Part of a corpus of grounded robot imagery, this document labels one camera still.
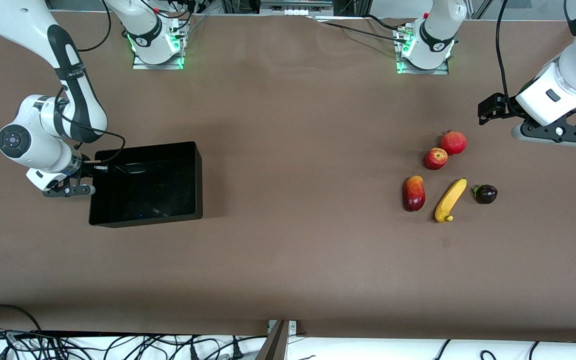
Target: brown tabletop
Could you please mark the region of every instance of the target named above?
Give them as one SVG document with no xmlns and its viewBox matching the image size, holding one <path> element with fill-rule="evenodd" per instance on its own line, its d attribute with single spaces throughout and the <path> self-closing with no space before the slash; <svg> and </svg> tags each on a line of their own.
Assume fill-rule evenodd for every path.
<svg viewBox="0 0 576 360">
<path fill-rule="evenodd" d="M 80 47 L 106 28 L 103 13 L 55 18 Z M 448 76 L 397 74 L 391 41 L 301 16 L 210 16 L 186 69 L 132 70 L 113 25 L 81 55 L 109 130 L 128 146 L 195 141 L 204 218 L 93 227 L 88 198 L 44 198 L 0 153 L 0 303 L 51 330 L 262 333 L 286 318 L 314 336 L 576 340 L 576 148 L 516 141 L 516 118 L 478 126 L 478 103 L 502 89 L 494 22 L 462 25 Z M 564 22 L 505 23 L 510 92 L 571 39 Z M 0 37 L 0 129 L 58 87 Z M 467 150 L 423 169 L 448 129 Z M 415 174 L 427 200 L 410 213 Z M 434 223 L 462 177 L 498 199 L 466 194 L 453 223 Z M 0 326 L 30 325 L 0 311 Z"/>
</svg>

